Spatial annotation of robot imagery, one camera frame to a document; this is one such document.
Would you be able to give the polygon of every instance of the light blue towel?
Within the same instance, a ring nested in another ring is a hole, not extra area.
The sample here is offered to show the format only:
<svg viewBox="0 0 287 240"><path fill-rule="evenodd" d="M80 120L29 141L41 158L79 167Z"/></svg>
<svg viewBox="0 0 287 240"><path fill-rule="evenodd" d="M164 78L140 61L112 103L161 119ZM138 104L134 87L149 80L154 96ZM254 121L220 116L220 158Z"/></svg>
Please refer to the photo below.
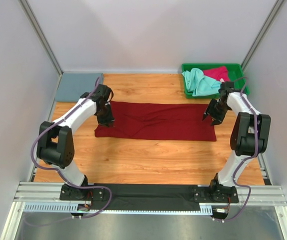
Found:
<svg viewBox="0 0 287 240"><path fill-rule="evenodd" d="M199 68L185 71L182 75L188 92L192 92L192 96L194 97L209 96L219 92L221 82L212 77L205 76L204 72Z"/></svg>

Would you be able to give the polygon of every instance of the red cloth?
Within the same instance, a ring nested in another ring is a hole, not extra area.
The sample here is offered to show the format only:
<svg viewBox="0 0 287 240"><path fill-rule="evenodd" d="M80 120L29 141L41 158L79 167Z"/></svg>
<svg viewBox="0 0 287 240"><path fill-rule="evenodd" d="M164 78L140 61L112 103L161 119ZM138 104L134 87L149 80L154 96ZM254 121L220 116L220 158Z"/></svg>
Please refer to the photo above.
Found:
<svg viewBox="0 0 287 240"><path fill-rule="evenodd" d="M228 76L228 70L225 66L203 70L203 74L207 77L216 79L217 81L220 81L220 79L223 79L225 82L230 82L230 79Z"/></svg>
<svg viewBox="0 0 287 240"><path fill-rule="evenodd" d="M111 102L114 127L98 126L96 137L146 140L216 141L207 104Z"/></svg>

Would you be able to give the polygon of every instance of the green basket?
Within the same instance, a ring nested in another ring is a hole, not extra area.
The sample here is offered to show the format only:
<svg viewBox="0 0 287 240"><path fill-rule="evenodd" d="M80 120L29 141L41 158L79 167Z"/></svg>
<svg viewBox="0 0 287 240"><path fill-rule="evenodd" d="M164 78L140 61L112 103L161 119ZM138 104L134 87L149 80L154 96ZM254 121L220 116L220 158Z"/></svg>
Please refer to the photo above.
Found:
<svg viewBox="0 0 287 240"><path fill-rule="evenodd" d="M242 70L242 66L238 63L184 63L181 65L182 72L191 71L194 68L200 70L207 70L207 69L215 69L225 66L228 70L228 76L230 81L234 82L236 79L241 78L244 76L244 72ZM209 96L193 96L192 92L187 91L187 86L185 82L184 76L182 76L183 85L184 85L184 93L187 99L217 99L219 98L219 93L209 95ZM241 89L246 83L246 79L241 79L235 82L234 87L236 89ZM245 87L243 91L246 95L249 95L250 91L248 86Z"/></svg>

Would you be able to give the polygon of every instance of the folded gray cloth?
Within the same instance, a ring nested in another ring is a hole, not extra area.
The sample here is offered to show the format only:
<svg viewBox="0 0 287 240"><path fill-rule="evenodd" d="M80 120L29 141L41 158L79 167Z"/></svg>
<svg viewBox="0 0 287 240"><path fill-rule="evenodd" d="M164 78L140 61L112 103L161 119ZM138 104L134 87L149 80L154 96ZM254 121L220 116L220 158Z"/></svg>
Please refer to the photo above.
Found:
<svg viewBox="0 0 287 240"><path fill-rule="evenodd" d="M56 102L76 103L85 92L95 88L97 78L104 81L102 73L63 73L54 100Z"/></svg>

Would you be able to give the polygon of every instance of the wooden table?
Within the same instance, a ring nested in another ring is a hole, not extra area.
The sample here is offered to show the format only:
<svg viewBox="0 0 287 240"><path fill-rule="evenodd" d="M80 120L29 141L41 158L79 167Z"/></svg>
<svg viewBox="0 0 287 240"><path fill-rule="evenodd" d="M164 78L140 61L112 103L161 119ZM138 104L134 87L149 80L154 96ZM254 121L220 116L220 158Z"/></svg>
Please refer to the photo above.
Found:
<svg viewBox="0 0 287 240"><path fill-rule="evenodd" d="M210 101L186 99L180 74L105 74L104 84L112 88L115 101L158 104ZM73 106L74 103L58 102L53 119ZM93 116L74 135L74 160L90 183L208 185L231 154L230 135L235 120L234 113L229 111L223 124L215 126L216 142L134 140L96 138L94 130L98 124ZM62 182L57 173L41 169L37 170L34 181ZM257 160L246 167L238 182L264 185Z"/></svg>

